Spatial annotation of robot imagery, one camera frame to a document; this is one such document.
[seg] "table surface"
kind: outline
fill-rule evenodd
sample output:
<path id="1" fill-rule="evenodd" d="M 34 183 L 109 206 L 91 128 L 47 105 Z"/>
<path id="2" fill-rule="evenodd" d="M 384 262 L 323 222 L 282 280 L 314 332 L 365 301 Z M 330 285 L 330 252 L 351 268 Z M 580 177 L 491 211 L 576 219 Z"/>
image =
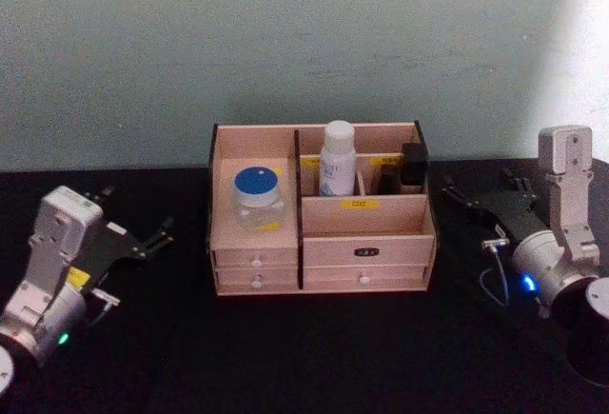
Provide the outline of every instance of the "table surface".
<path id="1" fill-rule="evenodd" d="M 0 304 L 23 275 L 39 201 L 56 186 L 116 186 L 107 218 L 140 238 L 176 221 L 173 246 L 111 272 L 104 289 L 121 305 L 73 333 L 10 412 L 607 412 L 609 391 L 571 370 L 565 331 L 537 317 L 509 272 L 509 308 L 484 296 L 489 233 L 439 196 L 443 174 L 477 192 L 497 187 L 503 167 L 531 178 L 547 219 L 534 160 L 433 163 L 441 245 L 426 293 L 222 299 L 205 253 L 205 169 L 2 174 Z M 608 262 L 609 166 L 594 171 L 590 222 Z"/>

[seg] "wooden desk organizer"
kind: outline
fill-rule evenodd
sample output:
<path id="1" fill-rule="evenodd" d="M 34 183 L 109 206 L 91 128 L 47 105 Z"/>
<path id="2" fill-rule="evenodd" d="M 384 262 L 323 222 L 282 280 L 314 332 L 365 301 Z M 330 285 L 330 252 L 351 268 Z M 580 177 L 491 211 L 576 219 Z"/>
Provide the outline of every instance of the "wooden desk organizer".
<path id="1" fill-rule="evenodd" d="M 218 295 L 427 289 L 437 237 L 426 181 L 419 194 L 369 195 L 403 143 L 424 144 L 419 124 L 354 124 L 353 197 L 316 196 L 324 127 L 214 127 L 207 248 Z M 239 225 L 233 182 L 247 167 L 277 173 L 281 228 Z"/>

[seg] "yellow label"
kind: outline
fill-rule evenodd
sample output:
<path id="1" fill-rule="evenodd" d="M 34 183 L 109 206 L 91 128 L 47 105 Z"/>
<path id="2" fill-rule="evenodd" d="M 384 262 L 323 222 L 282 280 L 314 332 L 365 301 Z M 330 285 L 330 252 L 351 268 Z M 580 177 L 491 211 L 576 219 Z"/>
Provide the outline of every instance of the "yellow label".
<path id="1" fill-rule="evenodd" d="M 78 269 L 74 266 L 69 269 L 68 284 L 70 284 L 74 288 L 83 288 L 83 286 L 90 278 L 91 275 L 86 273 L 82 269 Z"/>
<path id="2" fill-rule="evenodd" d="M 320 158 L 312 157 L 312 158 L 301 159 L 301 167 L 302 168 L 319 168 L 320 167 Z"/>
<path id="3" fill-rule="evenodd" d="M 378 200 L 341 200 L 342 209 L 378 209 Z"/>
<path id="4" fill-rule="evenodd" d="M 399 166 L 402 162 L 403 155 L 384 155 L 380 157 L 371 157 L 370 165 L 372 167 L 382 167 L 383 165 Z"/>
<path id="5" fill-rule="evenodd" d="M 281 227 L 281 222 L 272 222 L 270 224 L 266 224 L 265 226 L 256 227 L 256 230 L 279 230 Z"/>

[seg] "label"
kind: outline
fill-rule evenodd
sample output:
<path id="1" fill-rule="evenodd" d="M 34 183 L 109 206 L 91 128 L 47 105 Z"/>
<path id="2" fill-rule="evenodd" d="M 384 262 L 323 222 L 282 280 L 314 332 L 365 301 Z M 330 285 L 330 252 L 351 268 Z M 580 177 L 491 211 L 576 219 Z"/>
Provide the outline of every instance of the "label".
<path id="1" fill-rule="evenodd" d="M 355 249 L 353 254 L 357 257 L 374 257 L 375 255 L 379 255 L 379 252 L 377 247 L 360 247 L 359 249 Z"/>
<path id="2" fill-rule="evenodd" d="M 265 226 L 255 227 L 255 230 L 279 230 L 282 227 L 281 222 L 271 222 L 270 224 L 266 224 Z"/>
<path id="3" fill-rule="evenodd" d="M 73 266 L 69 269 L 67 281 L 72 287 L 80 290 L 90 278 L 90 274 Z"/>
<path id="4" fill-rule="evenodd" d="M 311 158 L 301 158 L 301 168 L 319 168 L 320 167 L 320 158 L 319 157 L 311 157 Z"/>
<path id="5" fill-rule="evenodd" d="M 341 200 L 341 209 L 378 209 L 378 200 Z"/>
<path id="6" fill-rule="evenodd" d="M 499 224 L 495 225 L 495 231 L 497 232 L 497 234 L 499 236 L 501 236 L 502 238 L 505 238 L 505 230 L 503 230 L 503 228 L 499 227 Z"/>
<path id="7" fill-rule="evenodd" d="M 108 225 L 106 227 L 109 230 L 112 230 L 113 232 L 118 233 L 121 236 L 125 236 L 125 234 L 127 233 L 127 231 L 124 228 L 122 228 L 118 224 L 114 224 L 113 222 L 108 222 Z"/>
<path id="8" fill-rule="evenodd" d="M 380 157 L 371 157 L 370 165 L 372 167 L 382 167 L 383 165 L 393 165 L 394 167 L 398 167 L 402 163 L 403 155 L 383 155 Z"/>

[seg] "drawer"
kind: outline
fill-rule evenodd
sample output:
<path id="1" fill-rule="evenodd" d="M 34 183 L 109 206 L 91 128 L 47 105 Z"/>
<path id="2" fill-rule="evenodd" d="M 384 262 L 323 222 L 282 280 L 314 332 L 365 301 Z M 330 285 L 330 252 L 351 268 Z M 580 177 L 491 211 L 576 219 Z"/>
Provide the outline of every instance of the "drawer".
<path id="1" fill-rule="evenodd" d="M 354 290 L 406 286 L 422 280 L 425 265 L 318 266 L 304 269 L 304 289 L 333 283 Z"/>
<path id="2" fill-rule="evenodd" d="M 304 238 L 304 266 L 427 265 L 433 235 Z"/>
<path id="3" fill-rule="evenodd" d="M 220 268 L 218 286 L 240 287 L 242 291 L 265 292 L 298 288 L 296 268 L 239 269 Z"/>
<path id="4" fill-rule="evenodd" d="M 298 249 L 218 249 L 214 251 L 217 267 L 267 268 L 296 266 Z"/>

